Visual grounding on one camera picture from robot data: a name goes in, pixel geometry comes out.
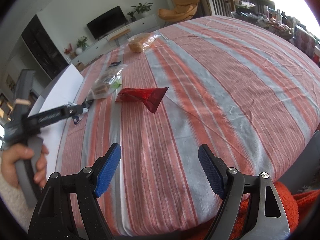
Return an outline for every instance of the finger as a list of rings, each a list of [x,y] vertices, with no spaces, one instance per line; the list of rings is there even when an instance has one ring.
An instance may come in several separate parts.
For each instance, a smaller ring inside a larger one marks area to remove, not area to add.
[[[44,154],[49,154],[48,148],[44,144],[42,145],[41,152]]]
[[[7,151],[4,151],[3,162],[5,162],[7,165],[10,165],[14,164],[19,159],[31,159],[33,155],[34,152],[32,149],[22,144],[15,144],[12,147],[10,147]]]
[[[42,169],[46,168],[46,166],[47,166],[47,159],[45,158],[44,154],[42,153],[36,163],[36,168],[38,171],[41,171]]]
[[[46,175],[45,169],[38,171],[33,178],[34,182],[36,184],[39,184],[43,179],[45,179],[45,175]]]
[[[41,180],[41,182],[39,183],[39,186],[40,186],[40,187],[44,187],[46,183],[47,183],[47,180],[46,180],[46,179],[43,179],[43,180]]]

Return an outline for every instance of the black cabinet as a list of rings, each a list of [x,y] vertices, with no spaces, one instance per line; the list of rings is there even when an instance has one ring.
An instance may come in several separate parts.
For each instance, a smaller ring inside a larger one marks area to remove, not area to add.
[[[52,79],[68,66],[37,15],[32,18],[21,36],[33,56]]]

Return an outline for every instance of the orange fuzzy fabric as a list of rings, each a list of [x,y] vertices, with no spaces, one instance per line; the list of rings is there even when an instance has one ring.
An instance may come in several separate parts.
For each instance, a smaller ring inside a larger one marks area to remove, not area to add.
[[[284,206],[285,213],[288,218],[290,231],[294,231],[299,222],[305,217],[312,204],[320,194],[320,190],[314,190],[297,195],[291,195],[290,191],[281,182],[276,182],[275,187]],[[248,200],[242,201],[239,214],[233,228],[230,239],[240,236],[242,225],[246,216]],[[213,219],[181,233],[181,240],[203,240],[206,236]]]

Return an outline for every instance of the window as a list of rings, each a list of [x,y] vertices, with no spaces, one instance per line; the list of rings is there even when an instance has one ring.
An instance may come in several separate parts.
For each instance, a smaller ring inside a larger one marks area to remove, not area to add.
[[[4,136],[4,128],[3,126],[0,124],[0,149],[2,147],[2,138]]]
[[[286,15],[296,17],[307,31],[311,32],[317,38],[320,38],[319,24],[304,0],[273,0],[276,8],[284,11]]]
[[[9,100],[4,96],[4,94],[0,94],[0,122],[1,124],[5,124],[10,121],[9,115],[13,110],[12,104]]]

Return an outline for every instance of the white sleeve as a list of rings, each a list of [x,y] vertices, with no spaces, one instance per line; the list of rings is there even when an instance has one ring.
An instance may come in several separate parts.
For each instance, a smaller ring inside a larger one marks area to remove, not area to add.
[[[0,195],[8,210],[13,217],[28,232],[30,221],[34,208],[27,206],[26,200],[21,189],[12,187],[7,183],[1,173],[1,158],[0,158]]]

